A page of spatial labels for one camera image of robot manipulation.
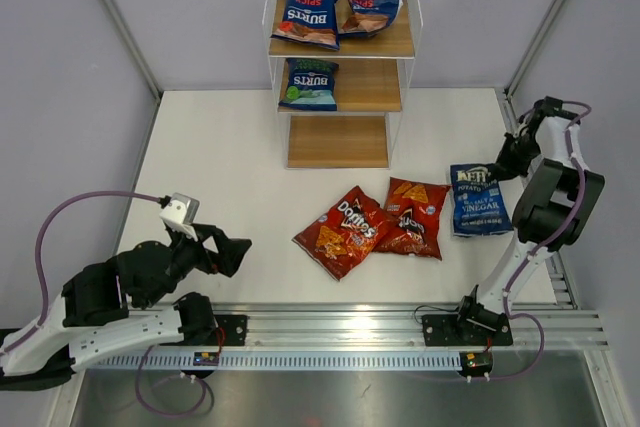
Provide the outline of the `Kettle sea salt vinegar bag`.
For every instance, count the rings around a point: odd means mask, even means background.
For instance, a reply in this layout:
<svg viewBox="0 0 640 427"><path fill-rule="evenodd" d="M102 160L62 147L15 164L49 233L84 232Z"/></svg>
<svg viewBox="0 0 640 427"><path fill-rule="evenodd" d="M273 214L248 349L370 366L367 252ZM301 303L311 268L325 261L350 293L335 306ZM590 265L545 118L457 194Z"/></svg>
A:
<svg viewBox="0 0 640 427"><path fill-rule="evenodd" d="M513 230L499 183L492 178L487 165L454 164L449 176L455 236L493 236Z"/></svg>

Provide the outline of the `Burts sea salt vinegar bag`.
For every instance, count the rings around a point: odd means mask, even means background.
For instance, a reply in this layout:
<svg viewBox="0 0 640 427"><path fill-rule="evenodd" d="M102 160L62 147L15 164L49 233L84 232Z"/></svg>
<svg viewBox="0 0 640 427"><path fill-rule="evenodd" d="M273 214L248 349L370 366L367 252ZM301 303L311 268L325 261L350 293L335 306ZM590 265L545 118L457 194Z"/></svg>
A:
<svg viewBox="0 0 640 427"><path fill-rule="evenodd" d="M288 58L287 84L278 105L299 111L335 112L335 75L339 65L315 58Z"/></svg>

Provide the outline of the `Burts spicy chilli bag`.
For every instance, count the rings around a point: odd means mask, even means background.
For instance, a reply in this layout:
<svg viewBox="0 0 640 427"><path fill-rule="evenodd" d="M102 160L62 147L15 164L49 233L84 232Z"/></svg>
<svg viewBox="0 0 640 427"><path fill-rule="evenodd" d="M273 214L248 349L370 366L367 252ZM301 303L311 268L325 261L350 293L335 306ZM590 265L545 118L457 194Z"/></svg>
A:
<svg viewBox="0 0 640 427"><path fill-rule="evenodd" d="M339 29L341 38L373 37L389 28L402 0L347 0L351 14Z"/></svg>
<svg viewBox="0 0 640 427"><path fill-rule="evenodd" d="M276 24L271 37L338 51L337 2L338 0L284 0L281 20Z"/></svg>

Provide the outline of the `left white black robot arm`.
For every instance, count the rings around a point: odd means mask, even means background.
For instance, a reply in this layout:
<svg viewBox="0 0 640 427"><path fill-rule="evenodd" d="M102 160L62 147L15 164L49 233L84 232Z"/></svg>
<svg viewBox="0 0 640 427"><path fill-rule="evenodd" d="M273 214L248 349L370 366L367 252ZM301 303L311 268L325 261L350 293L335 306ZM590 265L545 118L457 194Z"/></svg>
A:
<svg viewBox="0 0 640 427"><path fill-rule="evenodd" d="M85 267L62 287L44 320L3 330L2 390L47 390L104 359L158 344L220 342L211 301L197 292L146 317L130 315L154 307L194 270L233 277L252 246L212 225L198 224L195 233L171 231L169 244L145 241Z"/></svg>

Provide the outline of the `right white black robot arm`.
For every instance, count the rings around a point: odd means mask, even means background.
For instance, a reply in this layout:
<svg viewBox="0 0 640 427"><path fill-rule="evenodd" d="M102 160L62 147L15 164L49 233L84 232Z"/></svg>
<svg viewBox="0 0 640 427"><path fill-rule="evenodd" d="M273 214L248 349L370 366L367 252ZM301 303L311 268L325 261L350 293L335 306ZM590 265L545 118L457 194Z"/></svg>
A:
<svg viewBox="0 0 640 427"><path fill-rule="evenodd" d="M528 182L512 215L507 249L459 304L453 327L463 343L510 344L514 300L547 259L581 235L605 186L604 176L587 166L579 144L581 122L591 111L584 102L545 97L519 117L516 132L506 134L489 166L490 177L526 177Z"/></svg>

